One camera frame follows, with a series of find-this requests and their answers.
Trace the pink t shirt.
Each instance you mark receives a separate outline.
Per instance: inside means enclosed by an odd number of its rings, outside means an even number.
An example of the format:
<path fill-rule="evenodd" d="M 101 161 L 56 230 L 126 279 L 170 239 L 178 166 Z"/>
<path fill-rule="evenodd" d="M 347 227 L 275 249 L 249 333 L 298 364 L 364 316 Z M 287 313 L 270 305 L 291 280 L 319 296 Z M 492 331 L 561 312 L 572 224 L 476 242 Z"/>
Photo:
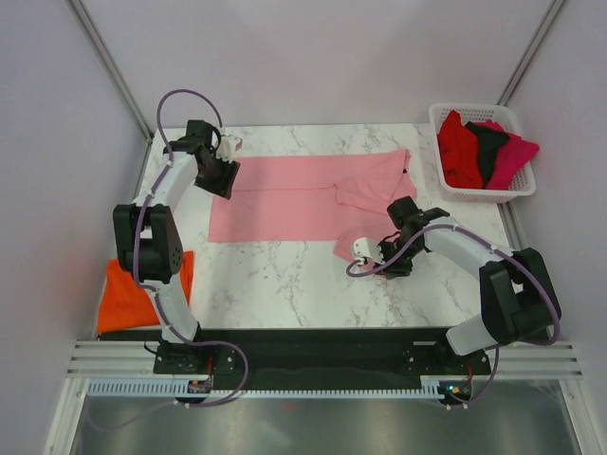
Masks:
<path fill-rule="evenodd" d="M 362 155 L 258 156 L 241 161 L 231 197 L 212 202 L 211 243 L 331 242 L 352 261 L 362 237 L 396 232 L 387 208 L 415 197 L 406 149 Z"/>

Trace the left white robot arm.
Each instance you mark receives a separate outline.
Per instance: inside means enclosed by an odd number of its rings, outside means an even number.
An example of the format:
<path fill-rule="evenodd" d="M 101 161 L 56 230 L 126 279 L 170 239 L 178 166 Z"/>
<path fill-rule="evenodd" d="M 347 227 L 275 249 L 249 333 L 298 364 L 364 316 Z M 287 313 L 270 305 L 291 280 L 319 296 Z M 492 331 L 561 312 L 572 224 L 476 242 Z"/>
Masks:
<path fill-rule="evenodd" d="M 131 203 L 113 210 L 120 268 L 151 299 L 162 339 L 176 345 L 175 362 L 197 373 L 208 362 L 208 350 L 195 341 L 199 323 L 180 280 L 184 248 L 174 218 L 185 191 L 198 187 L 226 200 L 240 163 L 243 140 L 204 120 L 190 120 L 186 133 L 167 140 L 162 166 L 152 186 Z"/>

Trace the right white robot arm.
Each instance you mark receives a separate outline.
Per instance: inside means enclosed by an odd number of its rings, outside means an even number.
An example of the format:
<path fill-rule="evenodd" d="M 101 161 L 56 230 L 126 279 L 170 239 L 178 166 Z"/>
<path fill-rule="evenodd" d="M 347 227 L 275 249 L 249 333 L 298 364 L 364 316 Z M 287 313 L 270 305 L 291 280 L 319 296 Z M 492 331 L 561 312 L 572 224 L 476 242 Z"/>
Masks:
<path fill-rule="evenodd" d="M 514 342 L 550 346 L 561 335 L 561 307 L 542 254 L 496 246 L 440 208 L 420 209 L 411 197 L 387 208 L 396 233 L 367 242 L 376 273 L 406 277 L 414 258 L 439 254 L 478 281 L 480 314 L 447 330 L 434 349 L 436 366 L 456 373 L 480 350 Z"/>

